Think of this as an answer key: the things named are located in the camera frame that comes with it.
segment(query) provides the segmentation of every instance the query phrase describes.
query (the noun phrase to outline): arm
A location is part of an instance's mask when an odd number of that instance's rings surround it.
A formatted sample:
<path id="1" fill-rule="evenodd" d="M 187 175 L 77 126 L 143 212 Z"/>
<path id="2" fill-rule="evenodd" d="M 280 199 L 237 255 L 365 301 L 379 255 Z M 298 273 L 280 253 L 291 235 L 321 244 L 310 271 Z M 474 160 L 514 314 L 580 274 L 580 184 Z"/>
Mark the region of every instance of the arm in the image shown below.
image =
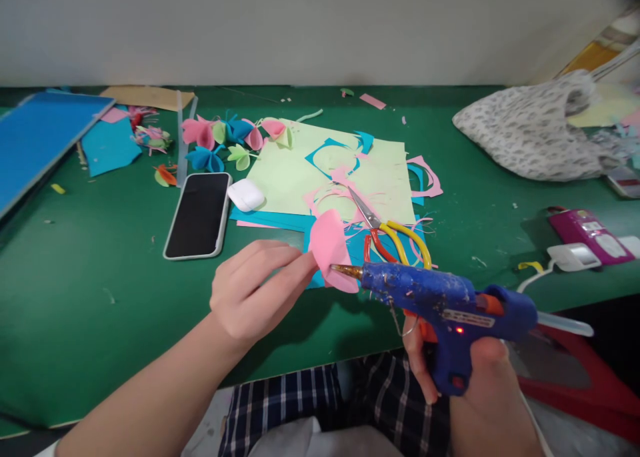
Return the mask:
<path id="1" fill-rule="evenodd" d="M 405 332 L 413 327 L 413 319 L 406 317 Z M 426 401 L 435 403 L 438 393 L 425 364 L 422 335 L 411 332 L 403 342 Z M 498 339 L 481 338 L 471 346 L 471 365 L 473 373 L 465 395 L 449 401 L 454 455 L 542 456 L 507 347 Z"/>
<path id="2" fill-rule="evenodd" d="M 274 241 L 253 242 L 222 263 L 211 313 L 80 421 L 56 455 L 179 455 L 220 382 L 283 319 L 316 269 L 311 254 Z"/>

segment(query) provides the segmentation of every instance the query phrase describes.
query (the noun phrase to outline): green cutting mat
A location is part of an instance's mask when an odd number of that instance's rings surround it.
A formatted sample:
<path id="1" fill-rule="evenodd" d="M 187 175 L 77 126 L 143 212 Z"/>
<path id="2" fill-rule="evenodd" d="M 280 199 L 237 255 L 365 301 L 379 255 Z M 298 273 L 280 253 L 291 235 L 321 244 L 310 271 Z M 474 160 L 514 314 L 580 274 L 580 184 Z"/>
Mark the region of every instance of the green cutting mat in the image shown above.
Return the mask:
<path id="1" fill-rule="evenodd" d="M 614 234 L 640 236 L 640 201 L 623 201 L 600 179 L 522 179 L 493 163 L 453 127 L 457 111 L 498 89 L 354 88 L 356 95 L 367 92 L 387 102 L 382 111 L 358 98 L 343 99 L 333 87 L 240 89 L 276 103 L 215 87 L 195 92 L 198 113 L 208 119 L 224 117 L 227 109 L 252 120 L 297 119 L 322 108 L 324 114 L 307 123 L 404 141 L 410 157 L 424 155 L 445 192 L 416 208 L 421 215 L 434 212 L 435 233 L 427 236 L 433 261 L 478 288 L 516 286 L 532 272 L 515 273 L 518 262 L 546 262 L 544 249 L 560 243 L 544 216 L 548 205 L 588 208 Z M 0 91 L 0 107 L 15 105 L 32 91 Z M 280 102 L 287 97 L 292 101 Z M 403 115 L 407 125 L 401 122 Z M 175 113 L 162 112 L 159 124 L 177 136 Z M 167 162 L 164 155 L 145 154 L 89 183 L 72 153 L 5 222 L 0 232 L 0 410 L 48 426 L 82 418 L 207 313 L 220 262 L 259 238 L 302 245 L 302 234 L 240 228 L 231 222 L 218 258 L 164 260 L 179 190 L 158 185 L 153 166 Z M 234 179 L 248 172 L 227 168 Z M 51 190 L 54 182 L 67 194 Z M 530 293 L 546 311 L 590 304 L 638 292 L 639 271 L 640 262 L 632 262 L 601 273 L 556 273 L 533 284 Z M 225 383 L 400 345 L 386 307 L 368 302 L 367 296 L 313 290 L 302 295 Z M 20 430 L 0 422 L 0 435 Z"/>

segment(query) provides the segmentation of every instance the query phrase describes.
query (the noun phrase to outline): blue hot glue gun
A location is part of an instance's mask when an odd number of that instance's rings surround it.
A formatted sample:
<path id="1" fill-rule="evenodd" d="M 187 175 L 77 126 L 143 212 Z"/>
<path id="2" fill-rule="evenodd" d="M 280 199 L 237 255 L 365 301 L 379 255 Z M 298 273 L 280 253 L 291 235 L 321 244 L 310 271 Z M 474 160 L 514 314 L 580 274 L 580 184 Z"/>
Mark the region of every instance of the blue hot glue gun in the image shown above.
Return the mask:
<path id="1" fill-rule="evenodd" d="M 438 338 L 428 360 L 438 391 L 461 396 L 471 377 L 471 344 L 482 337 L 519 340 L 536 326 L 533 300 L 500 286 L 474 290 L 463 277 L 401 264 L 332 266 L 357 278 L 390 306 L 400 307 L 429 322 Z"/>

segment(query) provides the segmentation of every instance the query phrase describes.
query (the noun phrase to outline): glue gun nozzle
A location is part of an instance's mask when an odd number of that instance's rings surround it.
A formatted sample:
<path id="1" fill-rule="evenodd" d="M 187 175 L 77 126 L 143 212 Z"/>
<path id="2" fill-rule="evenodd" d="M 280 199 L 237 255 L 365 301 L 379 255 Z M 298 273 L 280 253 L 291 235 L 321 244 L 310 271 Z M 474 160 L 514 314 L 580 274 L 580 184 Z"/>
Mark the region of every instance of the glue gun nozzle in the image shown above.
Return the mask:
<path id="1" fill-rule="evenodd" d="M 346 276 L 357 278 L 362 280 L 362 267 L 358 266 L 344 266 L 344 265 L 332 265 L 332 270 L 345 274 Z"/>

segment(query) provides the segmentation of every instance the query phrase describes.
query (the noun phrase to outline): plaid fabric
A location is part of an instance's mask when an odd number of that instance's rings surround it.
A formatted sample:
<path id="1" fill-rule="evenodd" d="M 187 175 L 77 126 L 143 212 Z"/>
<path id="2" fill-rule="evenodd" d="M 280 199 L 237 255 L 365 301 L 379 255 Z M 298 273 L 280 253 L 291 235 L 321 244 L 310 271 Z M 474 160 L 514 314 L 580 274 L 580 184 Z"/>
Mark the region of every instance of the plaid fabric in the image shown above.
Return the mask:
<path id="1" fill-rule="evenodd" d="M 348 406 L 335 365 L 237 386 L 219 457 L 244 457 L 270 429 L 311 416 L 324 432 L 370 425 L 406 457 L 448 455 L 449 399 L 426 404 L 404 349 L 352 362 L 355 391 Z"/>

